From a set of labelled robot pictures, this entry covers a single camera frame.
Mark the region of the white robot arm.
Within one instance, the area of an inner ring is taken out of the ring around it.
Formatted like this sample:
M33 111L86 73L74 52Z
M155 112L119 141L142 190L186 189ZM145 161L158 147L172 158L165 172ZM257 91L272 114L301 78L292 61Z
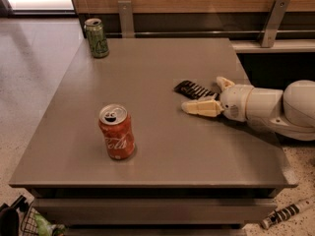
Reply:
M273 132L299 141L315 140L315 83L301 80L285 90L255 88L217 77L219 98L204 96L181 104L184 112L247 123L252 129Z

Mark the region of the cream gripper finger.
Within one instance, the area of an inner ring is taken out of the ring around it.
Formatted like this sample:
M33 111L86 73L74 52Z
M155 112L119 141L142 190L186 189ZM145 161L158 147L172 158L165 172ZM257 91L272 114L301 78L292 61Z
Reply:
M219 86L221 91L224 91L224 90L234 86L234 82L231 80L228 80L225 77L217 77L216 82L217 82L217 85Z
M214 99L198 99L183 102L181 108L185 113L206 117L217 117L223 112L221 104Z

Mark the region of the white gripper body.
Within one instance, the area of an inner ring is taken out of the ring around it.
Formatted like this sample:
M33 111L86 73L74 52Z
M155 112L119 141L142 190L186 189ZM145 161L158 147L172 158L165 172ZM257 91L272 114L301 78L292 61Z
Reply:
M220 94L223 115L227 119L239 122L246 121L246 102L253 88L253 86L248 85L235 85L226 88Z

